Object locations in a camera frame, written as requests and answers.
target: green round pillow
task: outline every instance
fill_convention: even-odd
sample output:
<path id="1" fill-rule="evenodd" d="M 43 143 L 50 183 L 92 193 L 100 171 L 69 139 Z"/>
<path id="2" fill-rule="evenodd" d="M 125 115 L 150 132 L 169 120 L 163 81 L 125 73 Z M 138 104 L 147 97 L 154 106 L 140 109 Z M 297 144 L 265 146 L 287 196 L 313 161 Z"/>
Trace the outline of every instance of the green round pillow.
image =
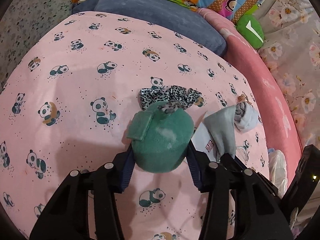
<path id="1" fill-rule="evenodd" d="M 263 31 L 260 23 L 252 15 L 242 15 L 237 21 L 236 29 L 254 49 L 262 47 Z"/>

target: green plush toy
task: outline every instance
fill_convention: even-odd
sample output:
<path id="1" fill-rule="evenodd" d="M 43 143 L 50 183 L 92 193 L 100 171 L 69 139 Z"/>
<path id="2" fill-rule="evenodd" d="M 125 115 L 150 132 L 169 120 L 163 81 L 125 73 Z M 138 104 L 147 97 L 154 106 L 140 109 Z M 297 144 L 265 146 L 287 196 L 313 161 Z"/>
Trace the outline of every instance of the green plush toy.
<path id="1" fill-rule="evenodd" d="M 237 21 L 236 29 L 254 49 L 262 47 L 263 31 L 260 23 L 252 15 L 242 15 Z"/>
<path id="2" fill-rule="evenodd" d="M 178 108 L 172 114 L 158 109 L 167 102 L 152 103 L 145 111 L 134 115 L 128 128 L 134 159 L 145 171 L 173 171 L 183 161 L 194 125 L 189 114 Z"/>

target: cartoon panda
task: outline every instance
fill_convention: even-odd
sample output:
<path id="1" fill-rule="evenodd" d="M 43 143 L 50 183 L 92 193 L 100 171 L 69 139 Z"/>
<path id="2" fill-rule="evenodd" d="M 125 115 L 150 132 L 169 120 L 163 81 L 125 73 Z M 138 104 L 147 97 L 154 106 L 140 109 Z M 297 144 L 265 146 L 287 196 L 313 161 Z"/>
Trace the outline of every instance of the cartoon panda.
<path id="1" fill-rule="evenodd" d="M 126 28 L 116 28 L 115 30 L 122 33 L 122 34 L 129 34 L 131 32 Z"/>
<path id="2" fill-rule="evenodd" d="M 139 197 L 139 205 L 142 207 L 149 207 L 152 203 L 160 203 L 164 198 L 165 193 L 159 188 L 146 190 L 142 192 Z"/>
<path id="3" fill-rule="evenodd" d="M 209 77 L 214 77 L 214 71 L 211 68 L 207 70 L 207 74 L 209 75 Z"/>
<path id="4" fill-rule="evenodd" d="M 96 16 L 99 17 L 99 18 L 107 17 L 107 16 L 106 16 L 105 14 L 103 14 L 103 13 L 98 13 L 98 14 L 96 14 Z"/>
<path id="5" fill-rule="evenodd" d="M 218 62 L 218 66 L 219 66 L 219 68 L 221 68 L 224 72 L 226 72 L 226 69 L 224 68 L 224 66 L 222 66 L 219 62 Z"/>
<path id="6" fill-rule="evenodd" d="M 41 215 L 41 213 L 42 213 L 43 209 L 44 209 L 44 205 L 42 205 L 41 203 L 40 203 L 40 205 L 39 205 L 39 206 L 35 206 L 35 208 L 34 208 L 34 212 L 35 212 L 35 215 L 37 216 L 37 218 L 39 218 L 39 217 L 40 217 L 40 215 Z"/>
<path id="7" fill-rule="evenodd" d="M 121 44 L 114 43 L 113 41 L 108 41 L 104 45 L 112 48 L 114 51 L 118 51 L 122 48 Z"/>
<path id="8" fill-rule="evenodd" d="M 178 69 L 182 72 L 190 72 L 192 71 L 191 67 L 189 67 L 188 65 L 183 65 L 183 64 L 179 64 L 178 65 Z"/>
<path id="9" fill-rule="evenodd" d="M 7 204 L 7 206 L 10 206 L 10 207 L 13 207 L 14 206 L 14 203 L 10 197 L 9 194 L 7 193 L 3 193 L 3 198 L 4 198 L 4 202 Z"/>
<path id="10" fill-rule="evenodd" d="M 100 27 L 100 23 L 92 23 L 90 26 L 89 26 L 89 29 L 90 30 L 98 30 Z"/>
<path id="11" fill-rule="evenodd" d="M 220 92 L 216 93 L 216 97 L 219 99 L 220 103 L 222 104 L 223 107 L 227 106 L 227 102 L 226 100 L 223 99 L 222 95 L 220 94 Z"/>
<path id="12" fill-rule="evenodd" d="M 67 23 L 65 23 L 64 25 L 69 25 L 69 24 L 71 24 L 71 23 L 74 23 L 74 22 L 76 22 L 77 20 L 71 20 L 71 21 L 68 21 Z"/>
<path id="13" fill-rule="evenodd" d="M 38 57 L 35 57 L 33 60 L 31 60 L 28 64 L 28 69 L 32 72 L 40 65 L 41 60 Z"/>
<path id="14" fill-rule="evenodd" d="M 148 32 L 153 38 L 155 39 L 161 39 L 162 37 L 156 34 L 155 32 Z"/>
<path id="15" fill-rule="evenodd" d="M 54 103 L 45 102 L 44 105 L 38 110 L 38 114 L 44 118 L 42 123 L 45 123 L 47 126 L 55 124 L 56 119 L 60 116 L 60 111 L 57 110 L 57 107 Z"/>
<path id="16" fill-rule="evenodd" d="M 196 44 L 196 45 L 198 45 L 201 49 L 203 48 L 203 46 L 201 45 L 201 44 L 199 44 L 199 43 L 197 43 L 197 42 L 193 42 L 194 44 Z"/>
<path id="17" fill-rule="evenodd" d="M 94 102 L 91 102 L 92 110 L 97 113 L 96 118 L 99 124 L 107 124 L 109 120 L 114 120 L 116 118 L 116 113 L 113 113 L 112 110 L 109 111 L 110 119 L 104 117 L 108 114 L 108 105 L 105 98 L 96 99 Z"/>
<path id="18" fill-rule="evenodd" d="M 198 55 L 203 57 L 205 60 L 208 60 L 208 57 L 205 54 L 202 54 L 201 52 L 198 51 Z"/>
<path id="19" fill-rule="evenodd" d="M 81 39 L 71 42 L 71 49 L 72 50 L 78 50 L 78 49 L 81 49 L 82 47 L 83 47 L 83 44 L 81 42 Z"/>
<path id="20" fill-rule="evenodd" d="M 65 73 L 69 70 L 67 65 L 63 65 L 63 66 L 56 66 L 54 67 L 51 71 L 50 71 L 50 75 L 54 76 L 56 74 L 62 74 Z"/>
<path id="21" fill-rule="evenodd" d="M 235 6 L 237 5 L 237 0 L 228 0 L 227 4 L 225 6 L 225 9 L 228 12 L 233 12 L 233 10 L 235 9 Z"/>
<path id="22" fill-rule="evenodd" d="M 236 95 L 237 92 L 236 92 L 236 89 L 235 89 L 235 87 L 233 86 L 233 84 L 229 83 L 229 86 L 230 86 L 231 92 L 232 92 L 234 95 Z"/>
<path id="23" fill-rule="evenodd" d="M 59 40 L 61 40 L 61 39 L 63 39 L 63 38 L 64 38 L 64 36 L 63 36 L 63 33 L 62 33 L 62 32 L 56 33 L 56 34 L 54 35 L 54 41 L 59 41 Z"/>
<path id="24" fill-rule="evenodd" d="M 45 161 L 37 158 L 37 155 L 33 152 L 33 150 L 30 150 L 26 162 L 31 168 L 36 170 L 35 173 L 38 175 L 38 178 L 42 179 L 43 174 L 46 171 Z"/>
<path id="25" fill-rule="evenodd" d="M 5 145 L 5 141 L 0 145 L 0 158 L 3 160 L 3 166 L 6 168 L 10 164 L 10 158 L 7 153 L 7 146 Z"/>
<path id="26" fill-rule="evenodd" d="M 12 112 L 14 114 L 19 114 L 21 112 L 20 106 L 22 106 L 22 104 L 24 103 L 23 98 L 24 98 L 25 94 L 19 93 L 17 98 L 16 98 L 16 102 L 14 103 L 13 107 L 12 107 Z"/>
<path id="27" fill-rule="evenodd" d="M 145 57 L 149 57 L 154 62 L 160 59 L 159 54 L 150 49 L 144 50 L 142 54 L 145 55 Z"/>
<path id="28" fill-rule="evenodd" d="M 163 79 L 151 77 L 152 89 L 164 89 Z"/>
<path id="29" fill-rule="evenodd" d="M 185 48 L 183 48 L 180 44 L 176 43 L 174 44 L 174 46 L 176 47 L 177 50 L 179 50 L 181 53 L 186 53 L 187 50 Z"/>
<path id="30" fill-rule="evenodd" d="M 117 64 L 111 61 L 108 61 L 106 63 L 102 63 L 97 67 L 97 71 L 100 74 L 107 73 L 108 70 L 115 69 L 117 67 Z"/>

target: blue pillow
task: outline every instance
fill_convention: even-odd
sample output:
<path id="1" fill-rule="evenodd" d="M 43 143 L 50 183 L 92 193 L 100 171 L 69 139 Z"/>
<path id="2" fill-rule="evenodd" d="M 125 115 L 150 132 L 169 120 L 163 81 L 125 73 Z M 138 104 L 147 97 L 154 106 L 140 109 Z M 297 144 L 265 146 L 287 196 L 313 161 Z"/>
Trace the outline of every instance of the blue pillow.
<path id="1" fill-rule="evenodd" d="M 75 6 L 72 14 L 84 11 L 120 14 L 160 25 L 192 39 L 220 57 L 227 50 L 226 41 L 204 18 L 168 0 L 86 0 Z"/>

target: plastic bag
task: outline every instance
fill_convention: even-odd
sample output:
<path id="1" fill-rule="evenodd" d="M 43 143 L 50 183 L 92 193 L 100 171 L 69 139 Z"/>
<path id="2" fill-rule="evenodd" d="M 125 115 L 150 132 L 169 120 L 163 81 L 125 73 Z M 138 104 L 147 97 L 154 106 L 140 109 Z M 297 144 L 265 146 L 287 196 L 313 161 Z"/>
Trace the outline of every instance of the plastic bag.
<path id="1" fill-rule="evenodd" d="M 287 163 L 284 154 L 280 150 L 269 152 L 270 181 L 279 189 L 278 196 L 283 197 L 287 191 Z"/>

